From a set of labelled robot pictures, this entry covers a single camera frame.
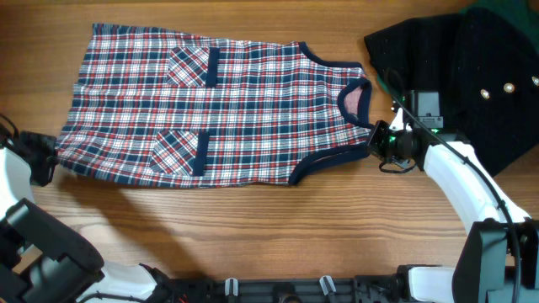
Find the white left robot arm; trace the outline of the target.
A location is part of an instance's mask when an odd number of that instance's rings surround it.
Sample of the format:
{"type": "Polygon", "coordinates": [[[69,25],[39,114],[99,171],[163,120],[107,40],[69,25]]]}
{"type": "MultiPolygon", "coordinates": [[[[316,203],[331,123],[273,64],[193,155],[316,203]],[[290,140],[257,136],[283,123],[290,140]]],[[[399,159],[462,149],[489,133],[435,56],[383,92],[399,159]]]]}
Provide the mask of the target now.
{"type": "Polygon", "coordinates": [[[1,128],[1,298],[6,302],[172,302],[168,278],[146,265],[106,262],[46,213],[32,186],[56,166],[55,137],[1,128]]]}

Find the plaid sleeveless dress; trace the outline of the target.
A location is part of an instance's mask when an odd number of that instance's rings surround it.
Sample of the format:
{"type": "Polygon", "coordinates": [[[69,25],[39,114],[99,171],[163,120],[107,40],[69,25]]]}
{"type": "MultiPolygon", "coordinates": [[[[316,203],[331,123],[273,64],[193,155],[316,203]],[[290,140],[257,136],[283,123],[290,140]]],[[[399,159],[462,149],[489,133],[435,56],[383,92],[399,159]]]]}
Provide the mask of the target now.
{"type": "Polygon", "coordinates": [[[56,152],[129,185],[295,185],[366,157],[371,91],[360,63],[303,42],[95,24],[56,152]]]}

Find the black knit jacket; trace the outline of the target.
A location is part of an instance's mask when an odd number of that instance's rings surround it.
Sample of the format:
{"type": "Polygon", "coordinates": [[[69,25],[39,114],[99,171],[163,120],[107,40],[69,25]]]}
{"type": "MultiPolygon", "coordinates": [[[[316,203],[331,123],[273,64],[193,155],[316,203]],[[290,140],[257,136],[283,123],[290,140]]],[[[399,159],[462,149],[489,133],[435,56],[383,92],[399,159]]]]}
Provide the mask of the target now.
{"type": "Polygon", "coordinates": [[[364,38],[398,93],[436,91],[445,125],[463,132],[496,175],[538,142],[538,53],[488,8],[408,19],[364,38]]]}

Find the green garment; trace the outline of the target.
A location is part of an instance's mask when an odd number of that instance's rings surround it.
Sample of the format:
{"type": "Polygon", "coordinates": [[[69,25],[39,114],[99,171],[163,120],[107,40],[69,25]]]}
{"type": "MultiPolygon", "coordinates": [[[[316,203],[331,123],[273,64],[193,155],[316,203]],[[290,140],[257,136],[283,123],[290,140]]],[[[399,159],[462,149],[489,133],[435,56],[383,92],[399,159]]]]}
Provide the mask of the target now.
{"type": "Polygon", "coordinates": [[[538,12],[527,1],[476,1],[459,13],[412,18],[378,30],[364,38],[370,63],[381,85],[398,80],[383,77],[387,70],[398,73],[402,88],[441,91],[451,70],[452,48],[464,13],[471,8],[487,9],[518,29],[538,47],[538,12]]]}

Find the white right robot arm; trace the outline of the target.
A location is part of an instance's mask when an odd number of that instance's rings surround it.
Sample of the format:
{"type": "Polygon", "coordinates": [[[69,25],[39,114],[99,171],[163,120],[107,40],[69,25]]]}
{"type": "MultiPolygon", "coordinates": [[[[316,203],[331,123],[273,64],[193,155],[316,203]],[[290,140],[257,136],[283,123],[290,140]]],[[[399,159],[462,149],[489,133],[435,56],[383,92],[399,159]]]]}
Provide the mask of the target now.
{"type": "Polygon", "coordinates": [[[464,135],[454,130],[397,128],[379,120],[367,150],[382,164],[414,161],[441,188],[467,233],[455,267],[399,267],[393,300],[538,300],[538,222],[493,181],[464,135]]]}

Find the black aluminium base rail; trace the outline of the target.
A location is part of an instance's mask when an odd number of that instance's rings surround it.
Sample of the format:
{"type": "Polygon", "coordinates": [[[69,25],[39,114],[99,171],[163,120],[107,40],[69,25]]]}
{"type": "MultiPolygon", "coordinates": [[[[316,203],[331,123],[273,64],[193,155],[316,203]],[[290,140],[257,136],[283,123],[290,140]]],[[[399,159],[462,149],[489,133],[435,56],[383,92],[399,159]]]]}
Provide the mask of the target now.
{"type": "Polygon", "coordinates": [[[336,279],[240,280],[160,279],[150,302],[273,303],[292,294],[310,303],[404,302],[394,275],[336,279]]]}

